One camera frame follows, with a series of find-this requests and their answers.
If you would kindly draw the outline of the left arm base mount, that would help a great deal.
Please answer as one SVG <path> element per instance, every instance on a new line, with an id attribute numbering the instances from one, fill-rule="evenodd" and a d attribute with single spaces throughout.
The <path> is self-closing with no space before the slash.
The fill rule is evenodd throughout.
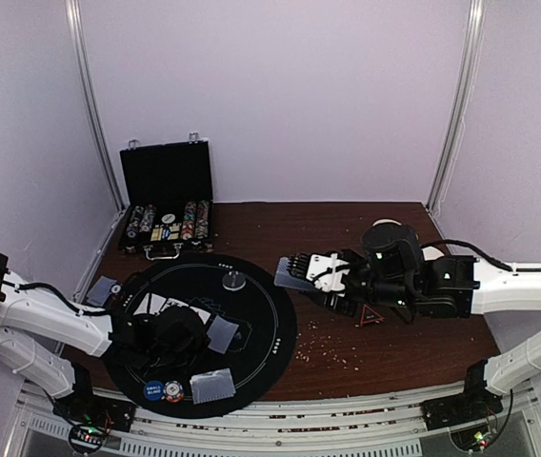
<path id="1" fill-rule="evenodd" d="M 72 393 L 60 399 L 50 396 L 49 400 L 52 412 L 68 424 L 106 433 L 129 432 L 136 412 L 134 403 L 98 395 Z"/>

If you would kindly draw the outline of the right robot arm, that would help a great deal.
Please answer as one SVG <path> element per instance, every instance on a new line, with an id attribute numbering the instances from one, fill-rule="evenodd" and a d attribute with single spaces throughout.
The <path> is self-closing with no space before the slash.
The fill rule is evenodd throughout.
<path id="1" fill-rule="evenodd" d="M 336 314 L 391 309 L 403 322 L 418 317 L 468 318 L 504 311 L 541 311 L 541 263 L 505 263 L 460 240 L 467 255 L 447 255 L 443 239 L 420 243 L 409 225 L 375 222 L 351 249 L 298 253 L 280 259 L 274 283 L 298 290 Z M 541 330 L 515 348 L 467 371 L 454 399 L 460 419 L 475 419 L 521 382 L 541 373 Z"/>

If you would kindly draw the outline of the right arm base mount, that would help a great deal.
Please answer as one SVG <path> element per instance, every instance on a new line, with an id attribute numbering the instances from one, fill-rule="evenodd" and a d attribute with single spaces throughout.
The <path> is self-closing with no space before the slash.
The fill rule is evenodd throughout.
<path id="1" fill-rule="evenodd" d="M 460 393 L 424 401 L 421 410 L 427 430 L 432 431 L 485 419 L 490 412 L 502 412 L 503 404 L 502 398 L 493 394 Z"/>

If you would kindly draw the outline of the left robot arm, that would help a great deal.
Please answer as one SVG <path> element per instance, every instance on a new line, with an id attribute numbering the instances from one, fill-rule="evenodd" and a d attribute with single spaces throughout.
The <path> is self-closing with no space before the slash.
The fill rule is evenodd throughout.
<path id="1" fill-rule="evenodd" d="M 103 404 L 92 392 L 88 370 L 51 353 L 37 336 L 134 370 L 187 369 L 209 344 L 205 320 L 179 300 L 143 312 L 76 304 L 48 283 L 25 282 L 0 253 L 0 360 L 57 407 L 83 423 L 96 421 Z"/>

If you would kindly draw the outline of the red poker chip stack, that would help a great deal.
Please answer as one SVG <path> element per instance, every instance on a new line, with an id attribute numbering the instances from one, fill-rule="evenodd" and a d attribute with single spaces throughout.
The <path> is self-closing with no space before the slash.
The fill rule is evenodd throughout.
<path id="1" fill-rule="evenodd" d="M 164 384 L 164 396 L 169 403 L 179 403 L 184 399 L 184 389 L 178 381 L 168 381 Z"/>

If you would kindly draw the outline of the grey ridged card holder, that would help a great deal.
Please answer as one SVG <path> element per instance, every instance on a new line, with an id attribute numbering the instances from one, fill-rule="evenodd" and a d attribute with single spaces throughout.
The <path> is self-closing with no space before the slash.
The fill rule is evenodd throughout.
<path id="1" fill-rule="evenodd" d="M 274 273 L 273 283 L 280 288 L 288 288 L 299 291 L 312 290 L 311 283 L 292 276 L 289 272 L 290 259 L 280 257 Z"/>

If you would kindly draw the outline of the blue small blind button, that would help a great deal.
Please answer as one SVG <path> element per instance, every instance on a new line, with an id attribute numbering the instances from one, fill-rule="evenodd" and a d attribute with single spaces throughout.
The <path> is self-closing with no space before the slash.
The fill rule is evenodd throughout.
<path id="1" fill-rule="evenodd" d="M 144 398 L 150 402 L 157 402 L 164 399 L 165 384 L 161 381 L 148 381 L 144 384 Z"/>

